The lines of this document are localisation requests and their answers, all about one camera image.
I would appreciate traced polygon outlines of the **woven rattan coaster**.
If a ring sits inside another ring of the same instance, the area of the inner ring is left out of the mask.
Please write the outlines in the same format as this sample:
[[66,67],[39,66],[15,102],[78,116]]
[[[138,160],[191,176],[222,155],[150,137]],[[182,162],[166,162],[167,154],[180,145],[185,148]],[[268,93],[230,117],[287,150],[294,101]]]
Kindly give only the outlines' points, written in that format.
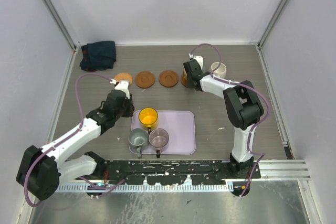
[[130,73],[128,72],[121,72],[119,74],[117,74],[115,77],[114,77],[114,80],[117,81],[117,82],[120,82],[120,81],[128,81],[129,84],[132,84],[133,83],[133,77]]

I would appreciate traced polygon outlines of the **white ceramic mug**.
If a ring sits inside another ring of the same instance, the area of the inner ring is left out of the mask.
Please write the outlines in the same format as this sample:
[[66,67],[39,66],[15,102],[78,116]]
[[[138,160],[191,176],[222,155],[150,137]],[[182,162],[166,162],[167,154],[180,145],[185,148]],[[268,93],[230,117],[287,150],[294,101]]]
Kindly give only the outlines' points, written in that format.
[[209,67],[209,72],[214,72],[213,75],[215,75],[216,77],[225,79],[227,68],[223,63],[214,62]]

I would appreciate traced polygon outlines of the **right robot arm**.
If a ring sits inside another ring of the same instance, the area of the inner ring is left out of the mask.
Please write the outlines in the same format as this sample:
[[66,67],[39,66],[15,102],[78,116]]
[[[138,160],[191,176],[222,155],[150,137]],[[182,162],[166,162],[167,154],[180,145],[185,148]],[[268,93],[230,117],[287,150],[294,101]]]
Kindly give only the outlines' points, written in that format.
[[264,114],[264,108],[258,97],[260,93],[248,80],[232,82],[216,77],[210,72],[203,72],[195,59],[183,63],[183,67],[188,88],[208,92],[224,99],[228,119],[234,127],[230,172],[237,179],[245,177],[254,162],[251,153],[254,127]]

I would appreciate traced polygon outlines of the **yellow glass mug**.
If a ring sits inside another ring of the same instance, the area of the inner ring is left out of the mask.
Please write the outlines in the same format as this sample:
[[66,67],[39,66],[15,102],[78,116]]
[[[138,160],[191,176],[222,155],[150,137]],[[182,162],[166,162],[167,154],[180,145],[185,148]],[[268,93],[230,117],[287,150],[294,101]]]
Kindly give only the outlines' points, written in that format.
[[151,132],[158,126],[159,115],[154,108],[144,108],[139,113],[139,121],[141,125],[148,131]]

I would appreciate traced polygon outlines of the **lavender plastic tray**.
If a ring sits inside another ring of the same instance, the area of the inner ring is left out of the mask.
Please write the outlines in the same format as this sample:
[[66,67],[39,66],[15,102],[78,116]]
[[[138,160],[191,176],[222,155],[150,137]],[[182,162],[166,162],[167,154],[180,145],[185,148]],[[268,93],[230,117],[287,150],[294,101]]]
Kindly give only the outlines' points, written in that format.
[[195,120],[190,111],[158,110],[158,127],[167,131],[169,142],[161,155],[191,155],[196,150]]

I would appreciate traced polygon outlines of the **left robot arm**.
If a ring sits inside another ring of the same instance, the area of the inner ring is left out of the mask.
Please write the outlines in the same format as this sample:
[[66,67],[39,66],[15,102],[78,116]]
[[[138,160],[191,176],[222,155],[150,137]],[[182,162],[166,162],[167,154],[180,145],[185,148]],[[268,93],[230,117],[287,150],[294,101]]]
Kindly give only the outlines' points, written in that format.
[[105,160],[94,152],[81,157],[69,157],[90,141],[114,127],[121,118],[133,116],[132,94],[112,90],[101,105],[89,112],[72,130],[53,142],[37,148],[27,148],[17,173],[16,180],[24,188],[24,196],[30,203],[29,194],[40,201],[49,198],[59,185],[79,177],[101,179],[106,171]]

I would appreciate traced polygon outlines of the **purple glass mug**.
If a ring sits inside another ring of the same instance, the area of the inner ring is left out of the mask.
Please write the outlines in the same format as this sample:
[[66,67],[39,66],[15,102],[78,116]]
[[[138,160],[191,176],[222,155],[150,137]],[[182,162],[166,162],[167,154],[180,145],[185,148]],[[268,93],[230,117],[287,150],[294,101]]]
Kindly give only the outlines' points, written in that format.
[[168,148],[169,140],[169,134],[166,130],[157,128],[151,131],[149,134],[149,144],[155,151],[157,158],[160,158],[162,152]]

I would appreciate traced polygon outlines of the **brown wooden saucer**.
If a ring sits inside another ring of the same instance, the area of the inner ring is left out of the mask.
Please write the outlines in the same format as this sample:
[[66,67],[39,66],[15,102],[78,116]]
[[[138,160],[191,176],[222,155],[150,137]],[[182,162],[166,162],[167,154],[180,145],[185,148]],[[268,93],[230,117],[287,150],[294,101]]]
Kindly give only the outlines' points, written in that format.
[[159,83],[166,88],[174,87],[178,81],[179,77],[173,70],[162,71],[159,75]]
[[181,75],[181,83],[183,86],[186,86],[186,79],[184,77],[184,75]]
[[149,71],[139,72],[135,78],[135,83],[139,88],[150,88],[155,83],[155,76]]

